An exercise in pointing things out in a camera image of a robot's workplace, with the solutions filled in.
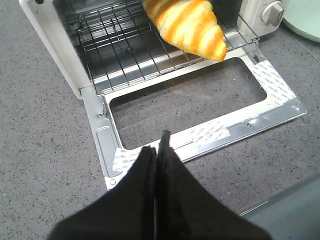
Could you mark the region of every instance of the wire rack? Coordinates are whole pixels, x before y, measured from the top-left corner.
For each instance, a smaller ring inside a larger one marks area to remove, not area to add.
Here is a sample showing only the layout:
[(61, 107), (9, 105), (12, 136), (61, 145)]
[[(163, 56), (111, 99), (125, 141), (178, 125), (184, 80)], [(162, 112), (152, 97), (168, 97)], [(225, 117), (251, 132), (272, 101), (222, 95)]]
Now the wire rack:
[[(234, 13), (217, 15), (227, 50), (255, 43), (259, 37)], [(104, 95), (203, 61), (161, 37), (140, 1), (131, 0), (79, 16), (76, 30), (83, 64), (98, 95)], [(245, 26), (250, 34), (241, 34)]]

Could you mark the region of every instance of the white toaster oven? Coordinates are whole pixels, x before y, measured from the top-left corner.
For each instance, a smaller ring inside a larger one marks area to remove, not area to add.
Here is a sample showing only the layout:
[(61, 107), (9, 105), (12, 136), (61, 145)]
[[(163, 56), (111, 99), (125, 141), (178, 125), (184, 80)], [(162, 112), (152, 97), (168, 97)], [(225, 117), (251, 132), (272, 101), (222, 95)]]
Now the white toaster oven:
[[(141, 146), (158, 147), (163, 128), (188, 161), (307, 112), (258, 48), (259, 37), (278, 28), (289, 0), (212, 0), (227, 44), (221, 63), (166, 43), (139, 0), (19, 1), (84, 101), (108, 189)], [(257, 97), (247, 101), (249, 95)], [(221, 101), (230, 101), (230, 109), (221, 109)]]

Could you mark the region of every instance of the green plate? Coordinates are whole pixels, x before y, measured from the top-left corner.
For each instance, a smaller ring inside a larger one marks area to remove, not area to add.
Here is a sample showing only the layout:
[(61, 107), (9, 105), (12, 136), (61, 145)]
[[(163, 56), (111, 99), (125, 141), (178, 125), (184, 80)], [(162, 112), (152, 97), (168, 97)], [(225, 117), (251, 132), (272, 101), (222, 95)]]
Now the green plate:
[(291, 0), (283, 22), (300, 36), (320, 43), (320, 0)]

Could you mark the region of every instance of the knob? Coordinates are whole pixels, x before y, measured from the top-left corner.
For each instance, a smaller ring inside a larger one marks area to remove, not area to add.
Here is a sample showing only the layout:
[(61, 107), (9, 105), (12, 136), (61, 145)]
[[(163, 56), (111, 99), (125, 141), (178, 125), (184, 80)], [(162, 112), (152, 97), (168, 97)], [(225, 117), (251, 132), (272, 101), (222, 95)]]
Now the knob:
[(284, 11), (283, 3), (281, 1), (274, 1), (263, 10), (261, 19), (265, 23), (269, 23), (274, 27), (277, 27), (281, 23)]

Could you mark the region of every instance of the speckled countertop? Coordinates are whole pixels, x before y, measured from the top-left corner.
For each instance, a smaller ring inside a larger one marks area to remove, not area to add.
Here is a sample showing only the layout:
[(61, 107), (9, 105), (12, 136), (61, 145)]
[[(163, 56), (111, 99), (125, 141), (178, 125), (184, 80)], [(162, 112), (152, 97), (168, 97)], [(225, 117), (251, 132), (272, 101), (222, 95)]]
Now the speckled countertop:
[[(236, 211), (320, 170), (320, 44), (281, 25), (259, 48), (308, 114), (186, 163)], [(22, 12), (0, 4), (0, 239), (43, 239), (105, 191), (82, 101)]]

